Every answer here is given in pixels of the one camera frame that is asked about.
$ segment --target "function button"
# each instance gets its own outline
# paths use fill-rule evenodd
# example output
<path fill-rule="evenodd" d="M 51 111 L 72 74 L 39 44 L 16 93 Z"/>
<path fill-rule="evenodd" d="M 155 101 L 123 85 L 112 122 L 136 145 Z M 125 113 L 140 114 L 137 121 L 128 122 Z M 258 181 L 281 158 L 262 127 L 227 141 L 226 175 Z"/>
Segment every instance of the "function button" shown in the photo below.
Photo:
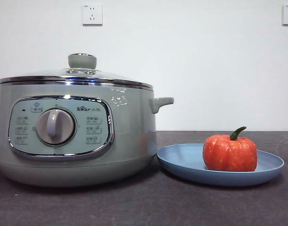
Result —
<path fill-rule="evenodd" d="M 27 127 L 26 126 L 16 127 L 16 134 L 27 134 Z"/>
<path fill-rule="evenodd" d="M 98 136 L 86 137 L 86 144 L 87 145 L 99 144 L 99 143 L 101 143 L 101 138 Z"/>
<path fill-rule="evenodd" d="M 93 127 L 86 127 L 86 134 L 100 134 L 101 133 L 101 127 L 93 126 Z"/>
<path fill-rule="evenodd" d="M 36 102 L 31 106 L 31 112 L 42 112 L 42 106 L 40 103 Z"/>
<path fill-rule="evenodd" d="M 86 118 L 86 124 L 101 124 L 101 119 L 97 116 L 90 116 Z"/>
<path fill-rule="evenodd" d="M 27 116 L 19 116 L 16 118 L 16 124 L 29 124 L 29 118 Z"/>
<path fill-rule="evenodd" d="M 27 137 L 16 137 L 15 144 L 27 145 Z"/>

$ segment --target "pumpkin stem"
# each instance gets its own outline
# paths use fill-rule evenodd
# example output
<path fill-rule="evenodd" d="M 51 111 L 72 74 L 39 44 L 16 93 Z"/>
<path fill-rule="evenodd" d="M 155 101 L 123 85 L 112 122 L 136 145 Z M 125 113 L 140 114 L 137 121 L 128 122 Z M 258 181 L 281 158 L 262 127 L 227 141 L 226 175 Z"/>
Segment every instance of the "pumpkin stem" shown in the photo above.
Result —
<path fill-rule="evenodd" d="M 240 133 L 241 131 L 245 130 L 246 128 L 247 128 L 246 126 L 243 126 L 243 127 L 238 128 L 237 130 L 235 130 L 235 131 L 230 135 L 230 139 L 231 139 L 231 140 L 237 140 L 239 133 Z"/>

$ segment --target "lid knob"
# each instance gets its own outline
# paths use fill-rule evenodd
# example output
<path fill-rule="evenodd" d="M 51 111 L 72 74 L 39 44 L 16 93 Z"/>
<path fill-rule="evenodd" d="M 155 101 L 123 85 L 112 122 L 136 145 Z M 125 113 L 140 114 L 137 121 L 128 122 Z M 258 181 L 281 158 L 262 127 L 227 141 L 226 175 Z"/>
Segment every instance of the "lid knob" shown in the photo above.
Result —
<path fill-rule="evenodd" d="M 68 56 L 68 64 L 71 68 L 95 69 L 97 58 L 87 53 L 74 53 Z"/>

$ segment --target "orange pumpkin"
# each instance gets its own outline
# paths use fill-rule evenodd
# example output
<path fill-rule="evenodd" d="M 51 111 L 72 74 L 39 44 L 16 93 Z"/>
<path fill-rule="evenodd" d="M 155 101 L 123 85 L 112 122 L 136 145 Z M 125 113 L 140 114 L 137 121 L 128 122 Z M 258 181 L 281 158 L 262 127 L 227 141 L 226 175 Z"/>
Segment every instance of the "orange pumpkin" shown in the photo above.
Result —
<path fill-rule="evenodd" d="M 254 171 L 257 167 L 257 149 L 253 141 L 238 137 L 246 129 L 241 127 L 229 135 L 213 135 L 206 139 L 203 159 L 209 170 Z"/>

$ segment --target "stainless steel rim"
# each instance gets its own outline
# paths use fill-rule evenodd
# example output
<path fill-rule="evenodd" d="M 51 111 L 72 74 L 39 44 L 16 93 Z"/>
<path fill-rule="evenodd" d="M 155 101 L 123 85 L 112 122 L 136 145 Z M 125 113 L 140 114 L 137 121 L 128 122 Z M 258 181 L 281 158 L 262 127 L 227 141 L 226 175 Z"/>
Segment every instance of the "stainless steel rim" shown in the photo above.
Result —
<path fill-rule="evenodd" d="M 18 85 L 81 85 L 81 86 L 104 86 L 104 87 L 122 87 L 122 88 L 132 88 L 132 89 L 143 89 L 152 91 L 152 88 L 144 86 L 134 86 L 126 84 L 117 83 L 100 83 L 100 82 L 81 82 L 81 81 L 20 81 L 20 82 L 9 82 L 0 84 L 0 86 L 18 86 Z"/>
<path fill-rule="evenodd" d="M 30 84 L 30 82 L 39 82 L 39 81 L 68 81 L 68 82 L 94 82 L 94 83 L 111 83 L 119 84 L 125 86 L 138 86 L 153 89 L 153 86 L 137 82 L 137 81 L 128 81 L 120 79 L 108 79 L 108 78 L 94 78 L 94 77 L 75 77 L 75 76 L 19 76 L 19 77 L 8 77 L 0 79 L 0 85 L 14 82 L 25 82 Z"/>

